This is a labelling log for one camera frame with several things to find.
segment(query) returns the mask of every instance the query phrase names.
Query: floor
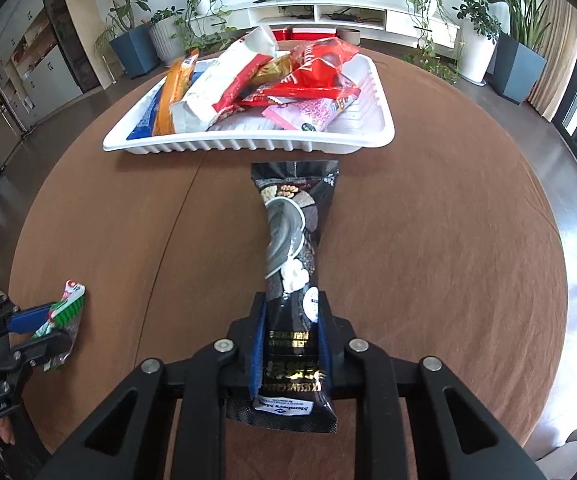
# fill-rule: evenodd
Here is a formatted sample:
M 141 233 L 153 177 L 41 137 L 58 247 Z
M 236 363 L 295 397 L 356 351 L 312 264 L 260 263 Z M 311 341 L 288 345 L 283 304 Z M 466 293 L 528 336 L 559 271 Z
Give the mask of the floor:
M 368 40 L 363 41 L 363 46 L 397 57 L 407 51 Z M 54 115 L 40 124 L 10 158 L 0 177 L 1 290 L 8 290 L 18 235 L 51 168 L 92 120 L 141 82 L 122 79 Z M 489 86 L 477 87 L 463 80 L 456 86 L 491 114 L 520 147 L 542 182 L 563 241 L 569 283 L 565 347 L 549 402 L 526 445 L 533 458 L 540 458 L 577 428 L 577 163 L 553 125 L 530 105 L 518 107 L 496 95 Z
M 26 215 L 40 187 L 62 154 L 99 115 L 158 72 L 121 78 L 104 91 L 92 92 L 38 124 L 8 158 L 0 175 L 0 289 L 8 290 L 12 259 Z

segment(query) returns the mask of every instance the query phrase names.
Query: white snack bag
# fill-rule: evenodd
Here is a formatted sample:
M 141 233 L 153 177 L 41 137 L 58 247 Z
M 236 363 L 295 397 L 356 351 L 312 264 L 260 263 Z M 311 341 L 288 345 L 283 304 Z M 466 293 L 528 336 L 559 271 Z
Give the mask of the white snack bag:
M 172 123 L 177 134 L 204 132 L 223 113 L 259 67 L 278 51 L 268 25 L 261 25 L 235 41 L 188 89 L 181 101 L 171 105 Z

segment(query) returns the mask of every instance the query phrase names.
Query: red box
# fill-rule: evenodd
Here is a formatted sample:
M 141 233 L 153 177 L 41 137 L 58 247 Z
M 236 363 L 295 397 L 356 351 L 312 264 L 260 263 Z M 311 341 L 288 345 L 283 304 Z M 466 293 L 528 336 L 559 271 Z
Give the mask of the red box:
M 334 38 L 337 30 L 329 27 L 293 27 L 291 40 L 321 40 L 322 38 Z
M 291 28 L 290 27 L 278 27 L 272 28 L 273 35 L 277 41 L 286 41 L 291 39 Z

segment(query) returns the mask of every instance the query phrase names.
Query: black snack bag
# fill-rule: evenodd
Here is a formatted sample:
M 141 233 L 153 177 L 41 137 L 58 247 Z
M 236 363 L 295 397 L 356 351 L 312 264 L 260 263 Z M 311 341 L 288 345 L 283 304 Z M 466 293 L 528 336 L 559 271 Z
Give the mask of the black snack bag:
M 230 418 L 275 430 L 337 429 L 328 396 L 328 347 L 317 323 L 315 250 L 338 174 L 336 160 L 251 165 L 270 227 L 261 370 L 249 385 L 253 401 L 231 403 Z

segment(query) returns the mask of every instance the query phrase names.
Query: curtain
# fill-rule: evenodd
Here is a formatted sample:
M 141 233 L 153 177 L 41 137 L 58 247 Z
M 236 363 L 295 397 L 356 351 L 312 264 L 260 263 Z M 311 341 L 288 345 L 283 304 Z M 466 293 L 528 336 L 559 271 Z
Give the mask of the curtain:
M 550 121 L 562 101 L 577 58 L 577 9 L 566 0 L 547 3 L 544 19 L 551 25 L 539 50 L 547 64 L 529 94 L 529 102 Z

